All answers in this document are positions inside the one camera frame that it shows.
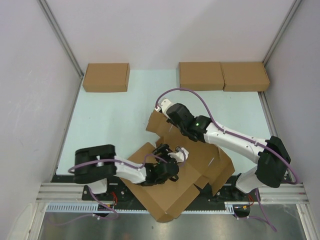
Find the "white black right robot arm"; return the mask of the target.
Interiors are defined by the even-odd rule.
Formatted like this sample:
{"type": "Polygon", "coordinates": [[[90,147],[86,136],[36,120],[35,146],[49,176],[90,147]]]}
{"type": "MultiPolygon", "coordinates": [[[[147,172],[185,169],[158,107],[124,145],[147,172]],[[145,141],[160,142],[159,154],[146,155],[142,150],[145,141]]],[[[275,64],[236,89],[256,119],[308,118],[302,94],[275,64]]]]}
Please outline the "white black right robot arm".
{"type": "Polygon", "coordinates": [[[242,201],[253,189],[263,185],[278,188],[284,180],[291,158],[282,140],[276,136],[270,139],[254,138],[233,132],[219,125],[207,116],[193,116],[181,103],[168,99],[160,105],[168,122],[181,134],[194,142],[217,145],[236,152],[255,164],[255,167],[241,173],[230,188],[231,196],[242,201]]]}

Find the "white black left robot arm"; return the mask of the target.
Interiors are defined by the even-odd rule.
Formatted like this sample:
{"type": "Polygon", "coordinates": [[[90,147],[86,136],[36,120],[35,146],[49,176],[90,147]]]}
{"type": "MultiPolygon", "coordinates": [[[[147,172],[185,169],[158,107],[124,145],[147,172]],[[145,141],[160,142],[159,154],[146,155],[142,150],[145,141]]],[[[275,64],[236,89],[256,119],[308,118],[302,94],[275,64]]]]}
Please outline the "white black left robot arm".
{"type": "Polygon", "coordinates": [[[74,166],[68,172],[73,182],[87,185],[100,200],[110,196],[108,178],[118,177],[135,185],[151,187],[164,184],[167,180],[176,182],[179,164],[184,164],[189,152],[180,146],[172,151],[168,144],[160,144],[146,154],[142,163],[135,163],[116,155],[112,144],[82,148],[75,152],[74,166]]]}

